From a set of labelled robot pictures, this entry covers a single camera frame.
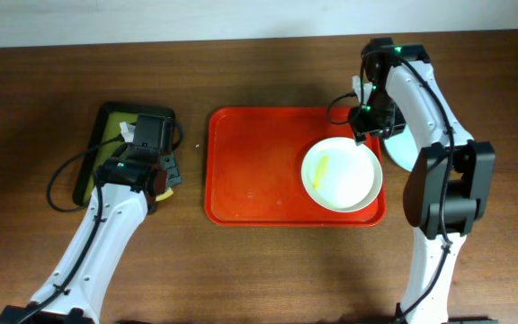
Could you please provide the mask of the pale green plate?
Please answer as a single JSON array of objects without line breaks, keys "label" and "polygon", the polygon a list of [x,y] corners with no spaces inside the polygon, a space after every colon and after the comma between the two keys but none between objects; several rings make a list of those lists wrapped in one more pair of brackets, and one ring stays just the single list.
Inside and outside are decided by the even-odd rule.
[{"label": "pale green plate", "polygon": [[398,135],[383,140],[388,156],[399,167],[411,172],[419,155],[412,133],[408,127]]}]

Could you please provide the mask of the yellow green sponge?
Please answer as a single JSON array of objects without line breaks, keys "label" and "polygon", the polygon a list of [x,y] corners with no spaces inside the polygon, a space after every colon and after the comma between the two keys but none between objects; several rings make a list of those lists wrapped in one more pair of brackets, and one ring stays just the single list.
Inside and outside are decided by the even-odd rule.
[{"label": "yellow green sponge", "polygon": [[171,187],[169,187],[163,193],[159,194],[156,197],[156,201],[157,202],[163,201],[163,200],[169,198],[170,196],[172,196],[173,194],[174,194],[173,189]]}]

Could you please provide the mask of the white plate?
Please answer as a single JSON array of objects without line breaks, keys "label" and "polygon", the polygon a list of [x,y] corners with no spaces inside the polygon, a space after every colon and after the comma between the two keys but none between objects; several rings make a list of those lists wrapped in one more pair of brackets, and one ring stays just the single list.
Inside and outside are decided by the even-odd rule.
[{"label": "white plate", "polygon": [[319,206],[331,212],[358,212],[379,197],[383,172],[379,158],[354,139],[333,137],[312,146],[302,160],[300,179]]}]

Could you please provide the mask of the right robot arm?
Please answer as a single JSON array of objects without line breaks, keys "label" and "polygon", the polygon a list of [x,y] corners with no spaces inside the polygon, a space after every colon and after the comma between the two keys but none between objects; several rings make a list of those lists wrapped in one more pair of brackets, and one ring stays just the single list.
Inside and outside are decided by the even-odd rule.
[{"label": "right robot arm", "polygon": [[487,207],[496,153],[475,141],[446,103],[421,44],[375,38],[361,52],[353,81],[359,100],[348,115],[357,143],[410,131],[417,159],[406,181],[403,209],[413,253],[396,323],[446,323],[459,252]]}]

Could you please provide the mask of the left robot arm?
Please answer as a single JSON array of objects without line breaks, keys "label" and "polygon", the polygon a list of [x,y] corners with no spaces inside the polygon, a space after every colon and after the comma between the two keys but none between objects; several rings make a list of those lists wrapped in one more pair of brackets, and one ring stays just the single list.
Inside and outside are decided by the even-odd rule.
[{"label": "left robot arm", "polygon": [[180,184],[174,150],[183,130],[173,112],[122,122],[119,143],[92,173],[85,216],[45,284],[25,307],[8,305],[0,323],[97,323],[131,236]]}]

